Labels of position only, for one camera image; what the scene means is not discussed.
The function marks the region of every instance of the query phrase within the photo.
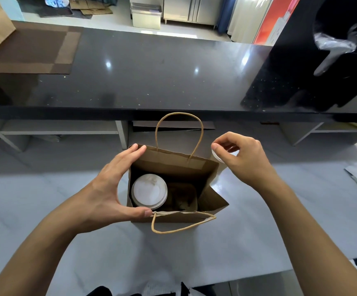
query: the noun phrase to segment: paper bag handle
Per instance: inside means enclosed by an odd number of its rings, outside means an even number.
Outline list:
[[[170,115],[176,115],[176,114],[184,114],[184,115],[188,115],[188,116],[192,116],[194,117],[195,119],[199,120],[199,122],[201,123],[201,127],[202,127],[202,133],[201,133],[201,137],[199,138],[199,141],[198,141],[198,144],[196,144],[195,146],[195,149],[193,150],[192,154],[189,156],[189,158],[191,159],[193,154],[196,152],[196,150],[198,149],[198,146],[199,144],[201,143],[202,141],[202,138],[203,138],[203,132],[204,132],[204,129],[203,129],[203,123],[202,121],[200,120],[199,117],[191,114],[191,113],[186,113],[186,112],[173,112],[173,113],[169,113],[169,114],[166,114],[164,117],[161,118],[161,120],[159,120],[158,124],[156,125],[156,129],[155,129],[155,144],[156,144],[156,151],[158,151],[158,138],[157,138],[157,133],[158,133],[158,128],[159,128],[159,125],[161,124],[161,122],[168,116]]]
[[[152,231],[153,231],[154,233],[156,233],[156,234],[172,234],[172,233],[174,233],[174,232],[181,232],[182,230],[190,229],[190,228],[192,228],[192,227],[198,226],[199,224],[206,223],[206,222],[208,222],[208,221],[210,221],[210,220],[214,220],[215,218],[217,218],[215,215],[210,214],[210,213],[206,213],[206,212],[198,212],[198,211],[196,211],[196,213],[205,214],[205,215],[207,215],[207,216],[209,216],[209,217],[212,217],[212,218],[211,218],[211,219],[206,219],[206,220],[200,221],[200,222],[195,223],[195,224],[191,224],[191,225],[189,225],[189,226],[187,226],[187,227],[183,227],[182,229],[168,230],[168,231],[166,231],[166,232],[160,232],[160,231],[158,231],[158,230],[156,230],[156,229],[154,228],[155,219],[156,219],[156,214],[157,214],[156,212],[154,212],[154,217],[152,218],[152,223],[151,223],[151,229],[152,229]]]

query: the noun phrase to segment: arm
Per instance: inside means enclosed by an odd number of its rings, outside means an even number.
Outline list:
[[[117,186],[144,154],[137,144],[118,154],[80,192],[48,214],[20,245],[0,274],[0,296],[42,296],[74,237],[109,224],[149,217],[151,209],[122,206]]]
[[[304,295],[357,295],[357,270],[278,176],[260,142],[228,132],[211,148],[265,200]],[[236,150],[240,150],[237,156],[230,154]]]

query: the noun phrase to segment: forearm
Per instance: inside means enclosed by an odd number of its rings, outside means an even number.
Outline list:
[[[258,191],[273,214],[304,295],[357,295],[357,270],[292,189],[275,178]]]
[[[48,215],[20,245],[0,274],[0,296],[42,296],[75,234]]]

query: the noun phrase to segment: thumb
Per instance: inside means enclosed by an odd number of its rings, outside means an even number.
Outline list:
[[[225,164],[229,164],[236,157],[228,153],[221,145],[218,143],[212,143],[211,149],[214,150],[215,154],[224,161]]]
[[[146,207],[131,208],[121,206],[120,211],[122,213],[122,221],[132,221],[136,219],[150,217],[152,215],[152,210]]]

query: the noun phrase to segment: metal cabinet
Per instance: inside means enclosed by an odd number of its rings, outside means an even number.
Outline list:
[[[163,19],[216,25],[223,0],[164,0]]]

